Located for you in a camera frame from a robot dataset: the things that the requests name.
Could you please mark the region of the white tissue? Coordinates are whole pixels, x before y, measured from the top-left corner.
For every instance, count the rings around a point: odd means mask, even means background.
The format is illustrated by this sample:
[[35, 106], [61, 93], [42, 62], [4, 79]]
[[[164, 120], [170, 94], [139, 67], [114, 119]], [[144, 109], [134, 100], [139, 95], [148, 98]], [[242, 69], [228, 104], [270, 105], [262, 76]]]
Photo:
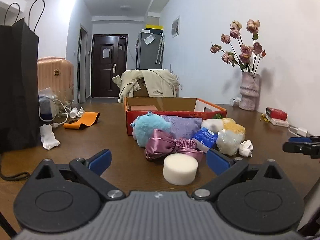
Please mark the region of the white tissue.
[[252, 157], [253, 144], [250, 140], [246, 140], [239, 145], [239, 154], [246, 158]]

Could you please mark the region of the blue tissue pack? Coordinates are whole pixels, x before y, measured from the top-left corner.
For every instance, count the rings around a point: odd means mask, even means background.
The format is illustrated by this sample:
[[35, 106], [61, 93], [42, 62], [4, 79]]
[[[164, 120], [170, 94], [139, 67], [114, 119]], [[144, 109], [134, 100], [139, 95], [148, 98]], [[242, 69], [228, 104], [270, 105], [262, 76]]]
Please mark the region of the blue tissue pack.
[[212, 148], [216, 147], [218, 134], [203, 127], [192, 138], [196, 142], [196, 148], [205, 154]]

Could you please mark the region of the white and yellow plush toy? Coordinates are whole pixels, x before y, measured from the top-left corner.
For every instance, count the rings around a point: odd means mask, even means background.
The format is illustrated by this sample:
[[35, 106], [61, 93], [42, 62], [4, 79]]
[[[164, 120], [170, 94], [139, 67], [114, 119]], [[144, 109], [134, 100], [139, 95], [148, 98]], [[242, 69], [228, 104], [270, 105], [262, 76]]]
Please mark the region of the white and yellow plush toy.
[[210, 130], [211, 132], [217, 133], [223, 129], [232, 131], [236, 134], [242, 134], [244, 135], [246, 133], [246, 130], [244, 126], [241, 126], [240, 124], [237, 124], [233, 119], [231, 118], [223, 118], [223, 119], [206, 119], [202, 121], [201, 124], [202, 128], [206, 128]]

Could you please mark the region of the white foam cylinder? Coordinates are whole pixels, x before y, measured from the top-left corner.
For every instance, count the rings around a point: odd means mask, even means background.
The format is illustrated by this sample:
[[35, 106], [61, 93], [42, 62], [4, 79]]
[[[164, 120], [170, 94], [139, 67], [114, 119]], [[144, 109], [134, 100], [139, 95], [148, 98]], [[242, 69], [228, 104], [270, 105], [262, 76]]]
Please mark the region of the white foam cylinder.
[[164, 159], [163, 177], [173, 185], [189, 185], [195, 180], [198, 165], [197, 160], [191, 156], [171, 154]]

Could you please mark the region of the purple fabric pouch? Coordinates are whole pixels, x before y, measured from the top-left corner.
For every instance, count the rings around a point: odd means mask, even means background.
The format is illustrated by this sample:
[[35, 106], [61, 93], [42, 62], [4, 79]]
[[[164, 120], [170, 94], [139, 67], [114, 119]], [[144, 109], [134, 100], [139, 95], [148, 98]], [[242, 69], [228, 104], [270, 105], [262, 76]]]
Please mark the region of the purple fabric pouch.
[[201, 129], [201, 118], [182, 118], [170, 115], [163, 115], [162, 118], [171, 123], [170, 134], [174, 139], [192, 139], [192, 137]]

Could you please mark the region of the blue plush toy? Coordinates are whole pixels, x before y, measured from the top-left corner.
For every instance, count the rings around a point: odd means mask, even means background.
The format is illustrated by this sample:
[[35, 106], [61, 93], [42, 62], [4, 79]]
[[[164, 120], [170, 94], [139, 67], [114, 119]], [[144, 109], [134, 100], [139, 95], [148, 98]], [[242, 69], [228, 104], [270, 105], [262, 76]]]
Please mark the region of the blue plush toy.
[[172, 124], [165, 121], [160, 115], [148, 112], [138, 116], [133, 123], [131, 123], [131, 127], [133, 128], [132, 136], [138, 146], [144, 148], [155, 129], [170, 133]]

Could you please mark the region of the pink satin bow scrunchie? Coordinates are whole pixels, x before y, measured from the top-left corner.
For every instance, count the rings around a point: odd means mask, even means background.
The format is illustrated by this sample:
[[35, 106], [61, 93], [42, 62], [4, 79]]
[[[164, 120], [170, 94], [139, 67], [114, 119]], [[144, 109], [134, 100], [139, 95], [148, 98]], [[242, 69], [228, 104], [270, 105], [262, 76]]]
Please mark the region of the pink satin bow scrunchie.
[[198, 162], [204, 156], [204, 153], [197, 149], [195, 141], [185, 138], [174, 139], [171, 134], [161, 129], [154, 129], [145, 146], [146, 159], [155, 160], [174, 153], [186, 154]]

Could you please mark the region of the white box under red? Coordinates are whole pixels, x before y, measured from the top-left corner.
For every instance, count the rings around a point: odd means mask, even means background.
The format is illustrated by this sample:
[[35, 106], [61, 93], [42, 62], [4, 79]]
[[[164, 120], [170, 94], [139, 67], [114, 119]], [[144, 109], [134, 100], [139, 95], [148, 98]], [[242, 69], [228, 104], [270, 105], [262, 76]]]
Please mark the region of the white box under red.
[[280, 126], [280, 127], [286, 127], [286, 128], [288, 128], [290, 125], [287, 121], [274, 119], [274, 118], [270, 119], [270, 123], [274, 126]]

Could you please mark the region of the red small box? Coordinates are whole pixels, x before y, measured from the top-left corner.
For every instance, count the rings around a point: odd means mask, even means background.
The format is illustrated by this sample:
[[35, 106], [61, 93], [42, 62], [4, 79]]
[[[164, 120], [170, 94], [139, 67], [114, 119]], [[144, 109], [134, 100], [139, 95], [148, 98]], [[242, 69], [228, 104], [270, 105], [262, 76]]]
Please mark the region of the red small box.
[[265, 113], [271, 119], [279, 119], [279, 120], [283, 120], [283, 121], [287, 120], [287, 113], [280, 110], [280, 109], [266, 107]]

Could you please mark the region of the orange elastic band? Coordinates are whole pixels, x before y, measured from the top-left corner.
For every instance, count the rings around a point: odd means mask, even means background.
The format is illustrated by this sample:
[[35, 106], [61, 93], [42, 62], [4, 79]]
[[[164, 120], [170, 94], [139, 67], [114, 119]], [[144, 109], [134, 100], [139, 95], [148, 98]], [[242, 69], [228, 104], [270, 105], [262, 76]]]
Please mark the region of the orange elastic band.
[[97, 123], [100, 113], [85, 112], [77, 121], [63, 124], [65, 129], [82, 130]]

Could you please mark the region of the white sock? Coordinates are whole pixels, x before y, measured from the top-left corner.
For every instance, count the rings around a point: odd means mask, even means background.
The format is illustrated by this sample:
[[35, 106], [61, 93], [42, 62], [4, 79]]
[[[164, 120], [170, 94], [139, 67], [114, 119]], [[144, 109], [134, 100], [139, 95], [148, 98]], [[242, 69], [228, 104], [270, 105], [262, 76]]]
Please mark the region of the white sock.
[[46, 150], [51, 150], [60, 145], [60, 142], [55, 138], [51, 125], [42, 125], [40, 127], [40, 136], [43, 148]]

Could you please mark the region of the white small bottle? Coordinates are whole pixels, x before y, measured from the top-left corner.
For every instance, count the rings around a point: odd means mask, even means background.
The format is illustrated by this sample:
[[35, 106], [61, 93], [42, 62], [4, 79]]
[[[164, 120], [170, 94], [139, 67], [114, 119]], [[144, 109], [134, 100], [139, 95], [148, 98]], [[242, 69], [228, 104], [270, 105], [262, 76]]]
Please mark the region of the white small bottle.
[[80, 107], [80, 109], [78, 109], [77, 107], [74, 107], [74, 108], [70, 111], [69, 117], [70, 117], [71, 119], [80, 118], [80, 117], [83, 116], [84, 112], [85, 112], [85, 110], [84, 110], [82, 107]]

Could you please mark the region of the wooden chair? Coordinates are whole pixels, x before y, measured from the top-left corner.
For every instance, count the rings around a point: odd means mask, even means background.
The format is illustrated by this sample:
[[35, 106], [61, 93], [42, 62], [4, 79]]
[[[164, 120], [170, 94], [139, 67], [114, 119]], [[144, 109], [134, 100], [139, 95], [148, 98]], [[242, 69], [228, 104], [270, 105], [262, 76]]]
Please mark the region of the wooden chair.
[[133, 96], [134, 97], [149, 97], [149, 93], [146, 87], [146, 83], [144, 79], [139, 79], [137, 80], [136, 83], [137, 87], [133, 91]]

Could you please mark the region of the pink suitcase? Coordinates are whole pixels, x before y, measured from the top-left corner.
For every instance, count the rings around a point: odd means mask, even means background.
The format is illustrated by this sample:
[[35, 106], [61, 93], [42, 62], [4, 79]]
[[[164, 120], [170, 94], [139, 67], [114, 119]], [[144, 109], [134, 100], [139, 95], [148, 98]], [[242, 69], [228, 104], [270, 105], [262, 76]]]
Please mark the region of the pink suitcase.
[[63, 103], [73, 102], [73, 64], [64, 57], [42, 57], [37, 61], [38, 90], [50, 88]]

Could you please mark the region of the dark brown entrance door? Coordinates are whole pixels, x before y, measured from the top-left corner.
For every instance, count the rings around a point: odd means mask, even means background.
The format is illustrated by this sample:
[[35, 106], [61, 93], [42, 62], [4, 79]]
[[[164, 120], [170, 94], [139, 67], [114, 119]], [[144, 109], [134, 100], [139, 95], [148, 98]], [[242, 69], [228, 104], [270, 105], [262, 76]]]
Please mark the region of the dark brown entrance door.
[[112, 79], [126, 70], [127, 40], [127, 34], [93, 36], [91, 97], [116, 98], [119, 95], [120, 89]]

